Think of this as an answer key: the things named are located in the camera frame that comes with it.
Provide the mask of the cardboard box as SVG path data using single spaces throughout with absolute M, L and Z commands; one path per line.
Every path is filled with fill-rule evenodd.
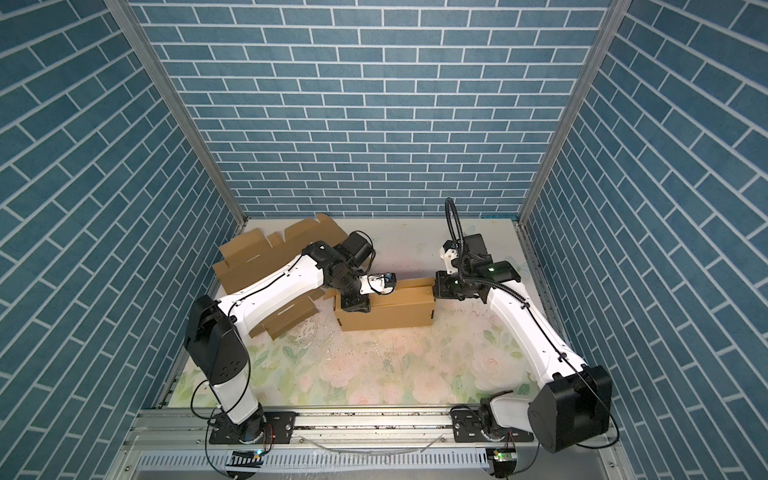
M 254 229 L 233 238 L 220 247 L 224 259 L 213 265 L 227 295 L 237 300 L 249 287 L 258 289 L 273 279 L 278 282 L 233 310 L 221 298 L 221 310 L 237 318 L 235 326 L 243 337 L 255 337 L 262 332 L 273 339 L 280 337 L 318 313 L 314 304 L 322 296 L 318 285 L 302 284 L 291 291 L 286 289 L 309 265 L 310 259 L 301 255 L 302 250 L 317 241 L 334 247 L 347 237 L 333 219 L 318 214 L 269 236 Z
M 343 331 L 427 327 L 433 324 L 435 312 L 434 284 L 431 278 L 398 280 L 392 294 L 369 296 L 368 313 L 343 311 L 335 290 L 329 290 L 324 298 L 334 299 L 333 310 Z

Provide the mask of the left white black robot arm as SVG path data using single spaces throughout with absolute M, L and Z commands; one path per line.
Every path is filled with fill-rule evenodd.
M 336 246 L 322 240 L 307 245 L 264 279 L 236 293 L 218 300 L 202 295 L 193 302 L 184 348 L 232 424 L 257 430 L 264 421 L 249 386 L 252 367 L 245 337 L 250 331 L 319 287 L 340 293 L 345 311 L 369 312 L 373 289 L 363 264 L 374 257 L 372 240 L 354 231 Z

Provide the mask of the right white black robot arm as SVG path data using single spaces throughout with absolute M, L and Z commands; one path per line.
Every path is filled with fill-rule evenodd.
M 530 402 L 509 393 L 482 400 L 482 421 L 530 432 L 550 453 L 606 433 L 612 421 L 609 373 L 568 346 L 532 302 L 515 268 L 495 262 L 480 234 L 446 241 L 439 255 L 445 268 L 436 273 L 434 296 L 481 300 L 512 332 L 539 387 Z

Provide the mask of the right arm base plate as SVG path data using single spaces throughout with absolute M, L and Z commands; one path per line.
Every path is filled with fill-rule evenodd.
M 471 408 L 467 405 L 457 405 L 449 410 L 449 416 L 454 441 L 457 443 L 509 442 L 512 444 L 534 440 L 531 432 L 499 426 L 493 419 L 490 409 L 485 406 Z

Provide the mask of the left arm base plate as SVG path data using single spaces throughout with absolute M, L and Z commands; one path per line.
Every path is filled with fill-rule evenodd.
M 242 424 L 235 424 L 226 414 L 218 413 L 209 422 L 208 441 L 213 445 L 289 444 L 296 418 L 294 411 L 257 411 Z

